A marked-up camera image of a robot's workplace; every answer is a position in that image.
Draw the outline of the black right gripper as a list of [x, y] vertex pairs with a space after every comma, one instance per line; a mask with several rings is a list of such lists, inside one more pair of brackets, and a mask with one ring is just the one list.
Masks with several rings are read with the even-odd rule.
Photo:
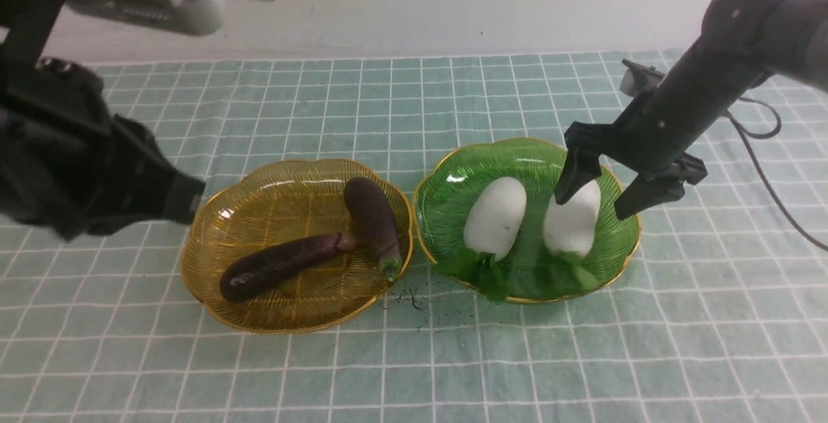
[[619, 86], [632, 100], [610, 124], [574, 122], [565, 132], [567, 158], [555, 187], [556, 204], [569, 202], [586, 184], [599, 179], [605, 155], [638, 176], [613, 208], [619, 220], [685, 196], [685, 182], [708, 175], [703, 161], [687, 153], [702, 134], [704, 114], [695, 98], [698, 84], [683, 72], [668, 78], [656, 67], [623, 60]]

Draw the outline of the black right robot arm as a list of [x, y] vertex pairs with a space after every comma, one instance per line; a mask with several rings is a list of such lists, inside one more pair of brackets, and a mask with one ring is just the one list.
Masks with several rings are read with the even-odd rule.
[[687, 149], [748, 90], [774, 75], [826, 90], [826, 39], [827, 0], [713, 0], [669, 72], [624, 60], [631, 102], [614, 122], [567, 129], [557, 204], [602, 175], [600, 156], [636, 173], [613, 205], [618, 219], [682, 199], [708, 174]]

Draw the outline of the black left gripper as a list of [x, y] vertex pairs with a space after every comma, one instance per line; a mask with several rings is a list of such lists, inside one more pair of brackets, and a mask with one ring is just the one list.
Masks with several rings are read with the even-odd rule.
[[1, 210], [64, 241], [193, 222], [205, 191], [142, 123], [110, 113], [103, 80], [71, 61], [2, 59]]

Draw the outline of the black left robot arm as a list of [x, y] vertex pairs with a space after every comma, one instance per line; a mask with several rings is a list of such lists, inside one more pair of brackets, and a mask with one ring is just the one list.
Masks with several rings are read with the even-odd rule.
[[43, 55], [64, 7], [193, 37], [224, 25], [224, 0], [2, 0], [3, 216], [64, 241], [145, 221], [190, 225], [203, 179], [177, 169], [150, 129], [110, 113], [97, 73]]

